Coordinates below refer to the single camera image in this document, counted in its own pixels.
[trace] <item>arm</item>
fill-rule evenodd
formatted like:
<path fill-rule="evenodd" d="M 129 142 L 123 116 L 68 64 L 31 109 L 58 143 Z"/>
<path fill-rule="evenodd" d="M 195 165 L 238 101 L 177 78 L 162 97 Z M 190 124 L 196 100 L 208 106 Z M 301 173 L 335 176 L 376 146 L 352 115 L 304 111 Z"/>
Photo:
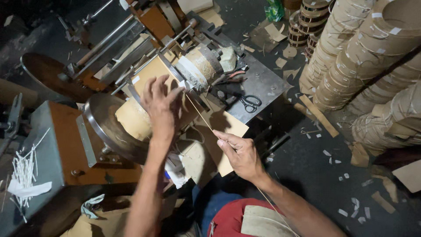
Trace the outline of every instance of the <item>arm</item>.
<path fill-rule="evenodd" d="M 175 134 L 178 120 L 175 114 L 180 109 L 180 95 L 184 90 L 184 87 L 179 87 L 166 96 L 167 87 L 164 83 L 167 79 L 168 75 L 149 79 L 142 94 L 142 107 L 150 116 L 153 137 L 142 176 L 132 197 L 125 227 L 126 237 L 158 234 L 164 164 Z"/>
<path fill-rule="evenodd" d="M 346 236 L 323 213 L 265 172 L 252 139 L 215 130 L 214 134 L 237 175 L 266 192 L 303 236 Z"/>

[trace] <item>green plastic bag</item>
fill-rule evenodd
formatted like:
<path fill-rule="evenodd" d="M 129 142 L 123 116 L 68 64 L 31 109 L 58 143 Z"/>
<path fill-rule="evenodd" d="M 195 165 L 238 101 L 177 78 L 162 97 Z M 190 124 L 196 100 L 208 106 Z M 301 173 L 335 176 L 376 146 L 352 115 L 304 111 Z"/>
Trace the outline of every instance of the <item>green plastic bag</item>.
<path fill-rule="evenodd" d="M 270 7 L 264 7 L 264 12 L 266 13 L 266 18 L 270 22 L 278 22 L 282 19 L 285 14 L 284 7 L 279 0 L 267 0 Z"/>

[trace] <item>circular metal disc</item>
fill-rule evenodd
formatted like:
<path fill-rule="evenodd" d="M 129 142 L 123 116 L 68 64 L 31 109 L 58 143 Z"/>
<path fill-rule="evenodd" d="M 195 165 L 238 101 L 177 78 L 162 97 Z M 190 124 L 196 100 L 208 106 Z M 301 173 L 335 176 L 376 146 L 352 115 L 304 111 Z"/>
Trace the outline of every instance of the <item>circular metal disc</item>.
<path fill-rule="evenodd" d="M 85 104 L 85 115 L 98 136 L 122 157 L 138 164 L 146 161 L 149 144 L 128 134 L 115 116 L 124 100 L 110 94 L 98 93 Z"/>
<path fill-rule="evenodd" d="M 36 82 L 77 103 L 85 103 L 94 94 L 91 89 L 83 88 L 75 82 L 60 80 L 57 75 L 63 72 L 64 64 L 48 56 L 26 53 L 21 57 L 21 64 Z"/>

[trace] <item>man's right hand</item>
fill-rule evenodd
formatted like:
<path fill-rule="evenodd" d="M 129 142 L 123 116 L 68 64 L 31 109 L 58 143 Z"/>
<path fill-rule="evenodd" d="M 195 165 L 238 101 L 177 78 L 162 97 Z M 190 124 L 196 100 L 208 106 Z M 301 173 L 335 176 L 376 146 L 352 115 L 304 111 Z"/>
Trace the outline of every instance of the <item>man's right hand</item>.
<path fill-rule="evenodd" d="M 252 139 L 244 139 L 233 134 L 214 130 L 219 138 L 217 144 L 226 154 L 235 173 L 256 185 L 268 176 L 263 169 Z"/>

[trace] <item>hand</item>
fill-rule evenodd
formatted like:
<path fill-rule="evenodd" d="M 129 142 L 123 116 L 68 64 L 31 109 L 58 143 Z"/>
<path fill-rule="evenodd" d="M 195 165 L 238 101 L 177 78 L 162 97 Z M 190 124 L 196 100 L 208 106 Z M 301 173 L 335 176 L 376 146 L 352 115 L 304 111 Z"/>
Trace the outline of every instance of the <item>hand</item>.
<path fill-rule="evenodd" d="M 181 95 L 184 87 L 172 90 L 168 95 L 165 81 L 169 75 L 150 78 L 142 94 L 143 109 L 149 114 L 153 137 L 159 140 L 172 141 L 181 114 Z"/>
<path fill-rule="evenodd" d="M 219 138 L 217 144 L 228 156 L 238 176 L 256 185 L 262 177 L 267 175 L 252 139 L 243 139 L 216 130 L 213 133 Z"/>

